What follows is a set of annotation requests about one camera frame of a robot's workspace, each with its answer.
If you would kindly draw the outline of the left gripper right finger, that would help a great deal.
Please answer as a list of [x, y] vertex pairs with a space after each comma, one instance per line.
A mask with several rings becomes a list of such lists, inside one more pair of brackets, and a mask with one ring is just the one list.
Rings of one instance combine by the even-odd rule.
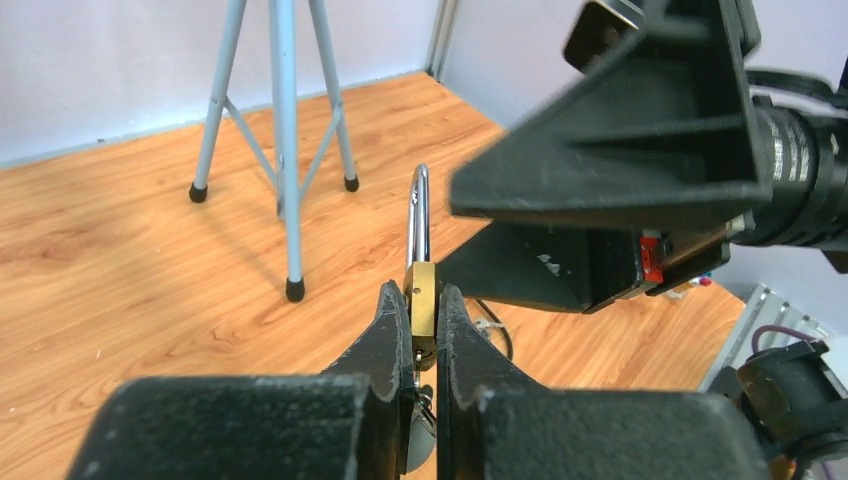
[[525, 374], [446, 286], [437, 320], [441, 479], [765, 479], [752, 427], [725, 397], [555, 390]]

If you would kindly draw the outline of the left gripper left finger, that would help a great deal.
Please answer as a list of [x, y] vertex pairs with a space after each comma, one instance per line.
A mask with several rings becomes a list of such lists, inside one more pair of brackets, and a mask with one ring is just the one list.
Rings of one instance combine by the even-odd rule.
[[153, 376], [97, 412], [71, 479], [397, 479], [416, 464], [404, 296], [313, 374]]

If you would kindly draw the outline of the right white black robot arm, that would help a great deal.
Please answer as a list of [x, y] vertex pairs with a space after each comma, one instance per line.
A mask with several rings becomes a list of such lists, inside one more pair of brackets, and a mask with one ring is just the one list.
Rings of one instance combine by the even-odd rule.
[[818, 79], [748, 70], [748, 1], [590, 1], [563, 55], [581, 80], [458, 168], [452, 214], [487, 225], [438, 265], [442, 479], [795, 478], [847, 454], [847, 385], [822, 340], [756, 347], [705, 393], [553, 390], [471, 324], [466, 298], [590, 314], [725, 264], [730, 246], [847, 270], [847, 121]]

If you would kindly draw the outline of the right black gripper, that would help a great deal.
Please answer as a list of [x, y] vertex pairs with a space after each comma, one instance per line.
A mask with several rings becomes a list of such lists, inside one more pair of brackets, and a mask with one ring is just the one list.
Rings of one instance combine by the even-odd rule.
[[437, 263], [439, 280], [592, 313], [724, 263], [772, 197], [744, 72], [760, 40], [749, 1], [588, 2], [584, 77], [458, 168], [449, 206], [589, 235], [493, 222]]

